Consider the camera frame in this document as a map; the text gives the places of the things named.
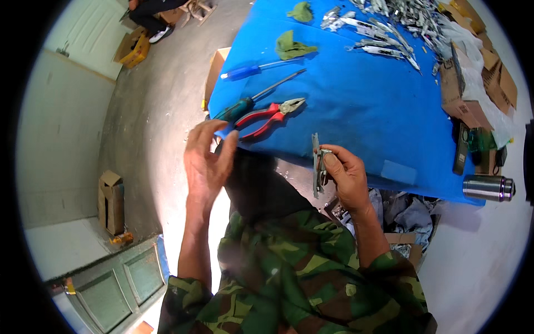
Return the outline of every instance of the green cloth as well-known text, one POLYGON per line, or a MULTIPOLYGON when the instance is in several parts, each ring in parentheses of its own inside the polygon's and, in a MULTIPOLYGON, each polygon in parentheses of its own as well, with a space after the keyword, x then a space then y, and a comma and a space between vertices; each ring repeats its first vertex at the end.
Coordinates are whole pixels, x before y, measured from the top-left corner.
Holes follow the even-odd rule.
POLYGON ((350 231, 309 209, 250 226, 237 212, 218 248, 219 291, 171 276, 159 333, 427 333, 436 322, 399 253, 359 267, 350 231))
POLYGON ((317 47, 293 42, 293 30, 288 30, 278 37, 274 51, 280 59, 287 60, 317 51, 317 47))
POLYGON ((310 22, 313 14, 310 11, 310 4, 307 1, 299 2, 292 11, 287 12, 288 17, 293 17, 300 22, 310 22))

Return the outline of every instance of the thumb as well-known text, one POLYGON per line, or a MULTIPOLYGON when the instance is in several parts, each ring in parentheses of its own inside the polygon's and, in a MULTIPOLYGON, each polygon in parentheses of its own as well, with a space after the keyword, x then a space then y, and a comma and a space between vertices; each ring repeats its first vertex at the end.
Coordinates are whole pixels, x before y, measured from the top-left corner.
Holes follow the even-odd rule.
POLYGON ((221 170, 225 173, 229 173, 233 167, 233 156, 235 150, 237 149, 237 140, 239 138, 239 132, 234 130, 230 132, 223 142, 223 148, 221 149, 221 154, 217 164, 221 170))
POLYGON ((343 164, 333 153, 327 153, 323 157, 323 162, 326 167, 326 171, 334 178, 334 180, 339 184, 343 183, 348 178, 343 164))

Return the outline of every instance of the table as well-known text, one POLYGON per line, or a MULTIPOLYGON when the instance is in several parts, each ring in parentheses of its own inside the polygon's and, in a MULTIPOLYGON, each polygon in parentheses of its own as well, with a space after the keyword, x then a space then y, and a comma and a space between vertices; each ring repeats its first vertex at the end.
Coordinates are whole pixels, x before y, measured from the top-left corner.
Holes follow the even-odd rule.
MULTIPOLYGON (((463 176, 452 172, 456 151, 452 123, 441 108, 441 92, 435 82, 437 79, 439 83, 439 75, 431 74, 435 55, 428 48, 428 53, 423 51, 422 39, 397 26, 414 48, 423 75, 404 60, 363 50, 346 51, 344 46, 367 38, 348 25, 337 32, 320 29, 323 14, 335 5, 344 6, 340 14, 354 10, 356 19, 367 21, 371 17, 349 1, 310 0, 314 19, 306 24, 286 16, 298 2, 257 0, 235 37, 221 73, 278 60, 276 39, 288 30, 294 31, 295 41, 315 45, 318 52, 246 79, 219 79, 208 105, 210 116, 305 67, 306 72, 265 95, 255 108, 297 97, 306 98, 305 107, 286 117, 269 137, 252 144, 241 143, 241 147, 312 168, 311 134, 317 132, 321 144, 343 146, 363 159, 370 187, 484 205, 483 200, 464 197, 463 176)), ((248 126, 242 134, 258 129, 262 123, 248 126)), ((229 130, 220 135, 224 137, 229 130)), ((474 165, 468 157, 464 175, 473 173, 474 165)))

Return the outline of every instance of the pliers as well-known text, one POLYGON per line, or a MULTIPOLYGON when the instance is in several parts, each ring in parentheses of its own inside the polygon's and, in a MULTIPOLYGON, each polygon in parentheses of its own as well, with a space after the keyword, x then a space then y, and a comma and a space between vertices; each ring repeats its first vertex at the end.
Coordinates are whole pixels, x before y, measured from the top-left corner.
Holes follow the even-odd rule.
POLYGON ((269 130, 275 122, 282 122, 288 113, 297 110, 298 107, 300 107, 305 101, 306 99, 303 97, 294 98, 292 100, 287 100, 282 104, 271 103, 267 109, 249 112, 235 122, 234 128, 240 128, 250 121, 257 120, 265 116, 270 116, 271 118, 261 128, 251 134, 239 138, 239 140, 244 142, 258 138, 264 134, 264 132, 269 130))

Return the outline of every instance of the black pants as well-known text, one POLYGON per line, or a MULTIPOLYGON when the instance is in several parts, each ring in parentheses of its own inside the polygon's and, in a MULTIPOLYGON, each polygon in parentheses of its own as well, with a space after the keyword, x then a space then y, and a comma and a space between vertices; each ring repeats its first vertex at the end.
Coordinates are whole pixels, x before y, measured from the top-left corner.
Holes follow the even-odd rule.
MULTIPOLYGON (((219 154, 223 142, 215 150, 219 154)), ((225 184, 231 212, 237 210, 247 221, 283 218, 313 209, 287 180, 276 172, 274 157, 238 148, 233 170, 225 184)))
POLYGON ((153 35, 165 30, 164 23, 153 17, 159 12, 178 8, 185 4, 187 0, 145 0, 140 2, 133 11, 130 12, 130 19, 140 26, 148 29, 153 35))

